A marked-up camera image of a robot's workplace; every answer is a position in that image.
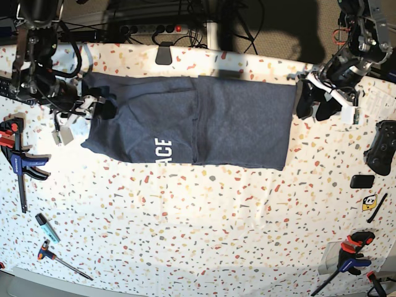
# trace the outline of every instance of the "t-handle screwdriver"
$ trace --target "t-handle screwdriver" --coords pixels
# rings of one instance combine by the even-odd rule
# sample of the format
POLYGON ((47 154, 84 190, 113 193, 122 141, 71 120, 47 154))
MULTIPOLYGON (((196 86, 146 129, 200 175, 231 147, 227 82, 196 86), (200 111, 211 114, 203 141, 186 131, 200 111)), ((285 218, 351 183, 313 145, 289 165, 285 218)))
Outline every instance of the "t-handle screwdriver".
POLYGON ((59 263, 65 265, 66 267, 70 268, 71 270, 73 270, 75 273, 78 273, 79 275, 81 275, 82 277, 85 277, 89 280, 93 280, 92 277, 90 277, 89 275, 86 275, 85 273, 79 271, 78 269, 74 268, 73 266, 69 265, 68 263, 64 262, 62 259, 58 258, 56 256, 56 254, 54 254, 53 252, 50 252, 48 250, 48 246, 50 245, 50 241, 46 240, 44 241, 43 245, 41 246, 40 251, 38 252, 38 256, 37 259, 38 260, 42 260, 45 257, 49 257, 51 260, 56 260, 59 263))

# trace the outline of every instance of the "black game controller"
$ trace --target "black game controller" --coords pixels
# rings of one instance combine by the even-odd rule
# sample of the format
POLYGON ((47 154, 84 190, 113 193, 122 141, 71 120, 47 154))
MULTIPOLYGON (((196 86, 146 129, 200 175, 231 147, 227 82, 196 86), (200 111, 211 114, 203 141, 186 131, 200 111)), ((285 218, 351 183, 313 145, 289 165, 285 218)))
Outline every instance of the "black game controller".
POLYGON ((376 138, 364 152, 364 161, 375 173, 387 176, 396 151, 396 121, 381 121, 376 126, 376 138))

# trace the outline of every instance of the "black cable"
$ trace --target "black cable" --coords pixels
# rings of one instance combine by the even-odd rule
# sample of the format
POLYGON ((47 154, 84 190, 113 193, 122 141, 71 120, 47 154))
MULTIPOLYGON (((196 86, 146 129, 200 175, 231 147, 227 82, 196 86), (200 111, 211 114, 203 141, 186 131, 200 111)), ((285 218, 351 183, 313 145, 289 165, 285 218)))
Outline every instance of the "black cable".
POLYGON ((70 23, 70 22, 64 22, 64 23, 68 24, 68 25, 72 25, 72 26, 79 26, 78 28, 69 29, 69 31, 73 31, 73 30, 77 30, 77 29, 81 29, 81 28, 88 28, 88 29, 101 30, 101 31, 107 32, 107 30, 95 28, 92 26, 79 25, 79 24, 74 24, 74 23, 70 23))
POLYGON ((189 14, 195 14, 196 12, 194 11, 194 7, 192 6, 192 2, 190 1, 190 0, 187 0, 187 2, 188 2, 188 5, 187 5, 187 12, 189 13, 189 14))
POLYGON ((252 34, 250 33, 250 30, 249 30, 249 27, 247 26, 247 23, 246 23, 245 20, 242 18, 242 16, 241 16, 241 14, 239 13, 239 11, 236 13, 236 15, 237 15, 239 21, 241 22, 242 28, 243 28, 243 30, 245 31, 245 33, 246 33, 246 35, 247 35, 247 37, 248 37, 248 40, 251 42, 251 45, 253 45, 255 54, 258 55, 256 46, 255 46, 255 44, 254 44, 254 38, 253 38, 252 34))
POLYGON ((119 4, 120 4, 120 2, 121 2, 121 0, 118 0, 118 2, 117 2, 117 8, 114 10, 114 14, 113 14, 113 19, 112 19, 112 21, 114 21, 114 19, 116 18, 116 13, 117 13, 117 10, 119 9, 119 4))
POLYGON ((136 42, 136 43, 138 43, 140 45, 143 45, 143 43, 141 43, 139 40, 136 40, 135 38, 133 38, 131 36, 129 36, 129 39, 132 39, 134 42, 136 42))
POLYGON ((374 287, 372 287, 368 292, 367 292, 367 297, 373 297, 373 295, 370 295, 370 293, 373 291, 374 287))
POLYGON ((185 35, 185 36, 182 36, 182 37, 178 38, 178 39, 173 43, 173 45, 176 45, 177 42, 179 42, 179 40, 181 40, 181 39, 183 39, 183 38, 187 38, 187 37, 189 37, 189 36, 188 36, 188 35, 185 35))
POLYGON ((180 13, 181 13, 181 1, 182 1, 182 0, 179 0, 179 11, 178 11, 178 17, 180 17, 180 13))
POLYGON ((251 41, 249 37, 242 36, 242 35, 239 35, 239 34, 236 34, 236 33, 233 33, 233 35, 236 36, 236 37, 238 37, 238 38, 242 38, 242 39, 251 41))
POLYGON ((47 100, 48 102, 50 102, 53 106, 55 106, 60 112, 63 113, 71 113, 71 114, 75 114, 77 116, 82 116, 85 115, 83 113, 76 113, 75 111, 71 111, 71 110, 64 110, 63 108, 61 108, 59 105, 55 104, 54 101, 52 101, 52 99, 50 99, 49 97, 47 97, 46 95, 44 95, 43 91, 40 90, 40 88, 38 87, 38 85, 36 84, 36 89, 38 90, 38 92, 42 95, 44 100, 47 100))
POLYGON ((72 79, 73 77, 77 76, 77 74, 81 70, 82 57, 81 57, 80 49, 74 40, 73 34, 69 31, 69 28, 66 26, 66 24, 63 21, 59 21, 59 26, 62 28, 64 33, 69 35, 70 43, 74 49, 75 56, 77 57, 77 66, 74 69, 74 71, 71 73, 66 73, 63 71, 58 71, 58 70, 53 70, 53 69, 52 69, 52 73, 55 74, 56 76, 64 77, 65 79, 72 79))
POLYGON ((144 2, 144 3, 148 3, 148 4, 161 4, 162 2, 151 2, 151 1, 148 1, 148 0, 140 0, 140 1, 142 1, 142 2, 144 2))
POLYGON ((189 32, 189 37, 190 37, 190 47, 199 47, 200 46, 200 42, 202 41, 203 36, 200 37, 200 40, 198 41, 198 44, 196 44, 197 42, 197 37, 198 37, 198 30, 195 30, 195 34, 194 37, 192 37, 192 30, 190 30, 189 32))
POLYGON ((264 7, 264 4, 262 3, 262 0, 257 0, 257 1, 259 2, 260 7, 261 7, 261 21, 260 21, 260 26, 259 26, 259 29, 258 29, 258 31, 257 31, 257 33, 256 33, 256 35, 255 35, 255 37, 254 37, 254 39, 252 40, 252 43, 251 43, 251 44, 248 46, 248 48, 246 48, 246 50, 243 52, 244 54, 246 54, 246 52, 249 50, 249 48, 250 48, 252 45, 253 45, 253 47, 254 47, 254 42, 255 42, 257 36, 259 36, 259 34, 260 34, 261 30, 262 30, 262 26, 263 26, 263 24, 264 24, 265 7, 264 7))
POLYGON ((14 19, 13 17, 3 17, 0 20, 6 20, 6 19, 14 19))
POLYGON ((155 32, 152 36, 151 36, 151 40, 154 42, 155 45, 160 45, 156 40, 155 37, 158 36, 158 32, 155 32))
POLYGON ((367 220, 368 223, 371 223, 374 218, 376 217, 379 209, 381 208, 381 205, 384 203, 386 197, 388 197, 388 193, 385 193, 385 195, 382 197, 381 201, 379 202, 377 208, 375 209, 375 211, 372 213, 371 217, 369 217, 369 219, 367 220))
POLYGON ((61 130, 61 125, 59 125, 58 121, 58 113, 59 111, 54 111, 54 126, 56 132, 59 132, 61 130))
POLYGON ((355 98, 358 96, 358 91, 356 91, 356 89, 354 87, 347 86, 347 85, 344 87, 334 87, 330 82, 326 82, 325 80, 320 80, 318 76, 316 76, 316 79, 318 81, 320 81, 322 84, 324 84, 326 87, 331 89, 331 91, 329 93, 333 92, 334 90, 342 91, 344 89, 349 89, 349 90, 351 90, 351 93, 355 94, 355 98))

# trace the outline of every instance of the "sticker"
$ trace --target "sticker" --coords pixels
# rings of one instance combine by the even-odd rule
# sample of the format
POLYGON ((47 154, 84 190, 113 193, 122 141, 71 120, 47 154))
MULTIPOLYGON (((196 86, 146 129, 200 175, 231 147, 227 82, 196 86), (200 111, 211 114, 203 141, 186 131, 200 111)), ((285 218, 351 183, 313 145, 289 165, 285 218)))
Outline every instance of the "sticker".
POLYGON ((377 206, 377 194, 367 196, 363 199, 363 211, 374 209, 377 206))

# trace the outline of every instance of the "metal rod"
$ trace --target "metal rod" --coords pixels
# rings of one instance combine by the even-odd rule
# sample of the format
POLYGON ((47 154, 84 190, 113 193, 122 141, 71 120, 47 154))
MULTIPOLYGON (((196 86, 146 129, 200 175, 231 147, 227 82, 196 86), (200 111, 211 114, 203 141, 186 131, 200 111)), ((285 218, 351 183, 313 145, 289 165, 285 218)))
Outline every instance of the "metal rod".
POLYGON ((386 197, 388 197, 388 193, 385 193, 381 201, 379 202, 377 208, 375 209, 374 213, 371 215, 371 217, 367 220, 368 223, 371 223, 372 220, 376 217, 378 210, 381 208, 382 203, 384 203, 386 197))
POLYGON ((318 289, 316 289, 311 296, 315 296, 316 294, 318 294, 320 291, 322 291, 322 289, 327 286, 338 274, 340 273, 339 270, 337 270, 336 272, 334 272, 318 289))
POLYGON ((25 195, 24 175, 18 175, 18 185, 19 185, 20 206, 22 207, 22 212, 26 213, 27 202, 26 202, 26 195, 25 195))
POLYGON ((82 277, 85 277, 89 280, 93 280, 92 277, 90 277, 89 275, 86 275, 85 273, 79 271, 77 268, 74 268, 73 266, 69 265, 68 263, 64 262, 62 259, 55 257, 54 260, 57 260, 59 263, 65 265, 66 267, 70 268, 71 270, 73 270, 75 273, 78 273, 79 275, 81 275, 82 277))

